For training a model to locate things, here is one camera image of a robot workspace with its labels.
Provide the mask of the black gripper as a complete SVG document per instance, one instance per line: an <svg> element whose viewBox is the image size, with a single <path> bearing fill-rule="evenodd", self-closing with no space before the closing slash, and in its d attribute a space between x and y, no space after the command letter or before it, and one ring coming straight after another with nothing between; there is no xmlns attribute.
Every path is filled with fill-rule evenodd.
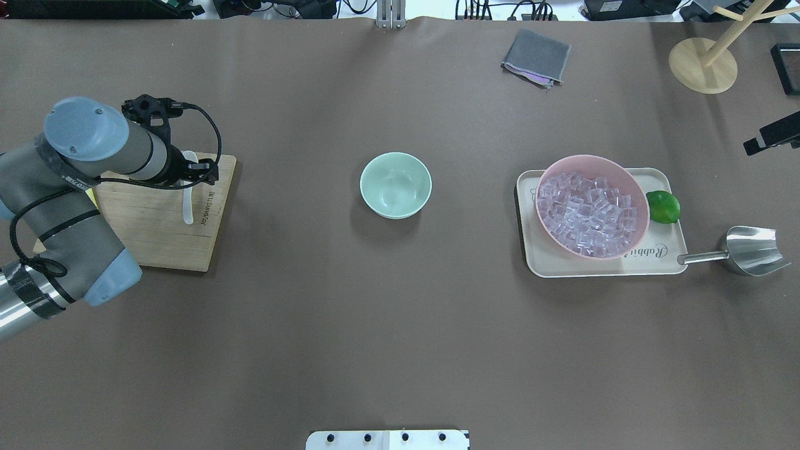
<svg viewBox="0 0 800 450"><path fill-rule="evenodd" d="M179 153L166 171L164 186L167 188L194 187L200 183L215 185L219 179L218 162L205 157L192 161Z"/></svg>

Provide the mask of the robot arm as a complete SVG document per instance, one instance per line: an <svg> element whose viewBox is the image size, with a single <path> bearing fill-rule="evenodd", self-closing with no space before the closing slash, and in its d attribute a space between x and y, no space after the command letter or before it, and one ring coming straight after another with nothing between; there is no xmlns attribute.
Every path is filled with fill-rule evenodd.
<svg viewBox="0 0 800 450"><path fill-rule="evenodd" d="M78 300L105 304L142 268L91 201L102 183L177 191L218 181L214 159L192 162L171 143L169 120L190 102L143 94L120 109L85 96L52 106L42 131L2 153L2 220L15 259L2 265L2 340Z"/></svg>

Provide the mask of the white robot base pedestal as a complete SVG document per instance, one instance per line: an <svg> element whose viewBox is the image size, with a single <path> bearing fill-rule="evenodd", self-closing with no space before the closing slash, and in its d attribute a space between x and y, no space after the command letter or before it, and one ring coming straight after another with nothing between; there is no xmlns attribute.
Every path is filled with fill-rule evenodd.
<svg viewBox="0 0 800 450"><path fill-rule="evenodd" d="M317 431L306 449L469 449L468 431L457 429L387 429Z"/></svg>

